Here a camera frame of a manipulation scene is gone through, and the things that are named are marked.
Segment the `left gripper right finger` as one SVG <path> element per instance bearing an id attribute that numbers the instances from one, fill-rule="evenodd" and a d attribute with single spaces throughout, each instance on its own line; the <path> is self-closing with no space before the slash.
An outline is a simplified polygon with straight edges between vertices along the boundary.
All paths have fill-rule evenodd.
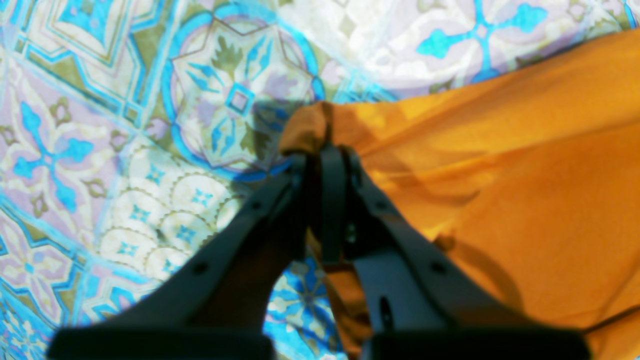
<path id="1" fill-rule="evenodd" d="M 589 360 L 578 330 L 503 305 L 415 230 L 352 148 L 320 151 L 326 266 L 352 265 L 373 334 L 362 360 Z"/>

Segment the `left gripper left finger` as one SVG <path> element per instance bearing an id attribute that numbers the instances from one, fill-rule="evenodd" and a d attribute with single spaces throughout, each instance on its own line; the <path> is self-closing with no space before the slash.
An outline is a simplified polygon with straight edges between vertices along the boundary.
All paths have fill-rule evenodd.
<path id="1" fill-rule="evenodd" d="M 308 161 L 290 159 L 161 287 L 106 321 L 58 330 L 48 359 L 276 360 L 266 308 L 285 268 L 306 255 Z"/>

